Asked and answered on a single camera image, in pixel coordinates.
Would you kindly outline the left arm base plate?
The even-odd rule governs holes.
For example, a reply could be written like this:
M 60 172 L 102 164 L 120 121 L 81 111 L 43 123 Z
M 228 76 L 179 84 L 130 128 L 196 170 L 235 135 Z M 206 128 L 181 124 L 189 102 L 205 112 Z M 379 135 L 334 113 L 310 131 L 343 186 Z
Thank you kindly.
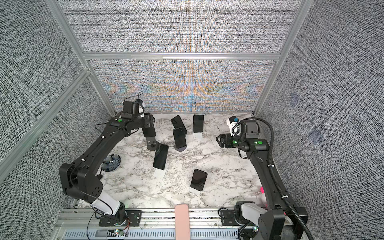
M 142 219 L 141 210 L 126 210 L 126 220 L 122 224 L 117 224 L 112 217 L 100 217 L 99 227 L 126 227 L 130 223 L 130 227 L 138 227 Z

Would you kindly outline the black round phone stand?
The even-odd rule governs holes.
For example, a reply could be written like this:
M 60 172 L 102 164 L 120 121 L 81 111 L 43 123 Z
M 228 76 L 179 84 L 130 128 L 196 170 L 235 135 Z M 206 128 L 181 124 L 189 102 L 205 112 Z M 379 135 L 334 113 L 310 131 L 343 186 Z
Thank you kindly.
M 159 142 L 156 140 L 156 137 L 147 137 L 146 142 L 147 142 L 147 149 L 149 151 L 156 151 L 157 150 Z

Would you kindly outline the purple round phone stand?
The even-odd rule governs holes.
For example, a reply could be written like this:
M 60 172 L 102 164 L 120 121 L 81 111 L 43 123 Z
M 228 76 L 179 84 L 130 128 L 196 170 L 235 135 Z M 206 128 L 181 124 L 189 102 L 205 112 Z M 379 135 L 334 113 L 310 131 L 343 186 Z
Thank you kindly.
M 176 151 L 178 151 L 178 152 L 183 152 L 183 151 L 186 150 L 186 148 L 187 148 L 187 145 L 182 146 L 182 147 L 174 146 L 174 149 L 175 149 Z

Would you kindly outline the white folding phone stand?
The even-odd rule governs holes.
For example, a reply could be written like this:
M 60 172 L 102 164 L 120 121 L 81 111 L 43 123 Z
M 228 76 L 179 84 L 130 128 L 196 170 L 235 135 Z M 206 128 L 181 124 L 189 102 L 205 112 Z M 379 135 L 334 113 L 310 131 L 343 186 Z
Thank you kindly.
M 161 170 L 161 169 L 155 168 L 154 178 L 163 179 L 165 177 L 166 172 L 167 172 L 166 169 Z

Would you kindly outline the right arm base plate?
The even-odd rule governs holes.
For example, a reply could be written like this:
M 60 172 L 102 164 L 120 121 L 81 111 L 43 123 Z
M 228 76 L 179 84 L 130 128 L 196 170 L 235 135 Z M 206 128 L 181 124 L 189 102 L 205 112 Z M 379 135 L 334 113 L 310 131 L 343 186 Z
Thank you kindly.
M 220 209 L 219 216 L 222 222 L 222 226 L 240 226 L 240 224 L 236 221 L 236 215 L 234 210 Z

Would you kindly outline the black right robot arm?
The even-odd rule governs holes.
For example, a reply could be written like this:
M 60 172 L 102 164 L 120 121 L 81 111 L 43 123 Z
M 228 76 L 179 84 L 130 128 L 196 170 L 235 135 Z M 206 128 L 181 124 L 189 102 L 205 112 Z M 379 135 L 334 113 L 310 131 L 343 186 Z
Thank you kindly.
M 216 141 L 221 148 L 244 151 L 259 176 L 266 196 L 266 211 L 253 203 L 240 202 L 235 207 L 239 223 L 244 227 L 249 224 L 258 226 L 254 239 L 280 240 L 288 235 L 290 239 L 298 240 L 306 235 L 312 240 L 314 237 L 307 226 L 309 216 L 306 209 L 296 206 L 276 169 L 273 144 L 259 139 L 254 133 L 242 136 L 220 134 Z

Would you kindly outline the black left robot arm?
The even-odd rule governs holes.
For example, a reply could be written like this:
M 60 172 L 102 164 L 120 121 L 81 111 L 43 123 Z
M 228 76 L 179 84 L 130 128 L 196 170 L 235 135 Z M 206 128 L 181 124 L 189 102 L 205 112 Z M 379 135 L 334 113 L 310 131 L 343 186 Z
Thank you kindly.
M 155 121 L 152 114 L 144 113 L 142 116 L 127 114 L 113 117 L 104 123 L 105 128 L 95 142 L 71 164 L 62 164 L 60 167 L 64 194 L 91 204 L 95 212 L 109 218 L 116 226 L 125 224 L 125 205 L 104 191 L 103 183 L 96 173 L 121 140 L 136 130 L 152 128 Z

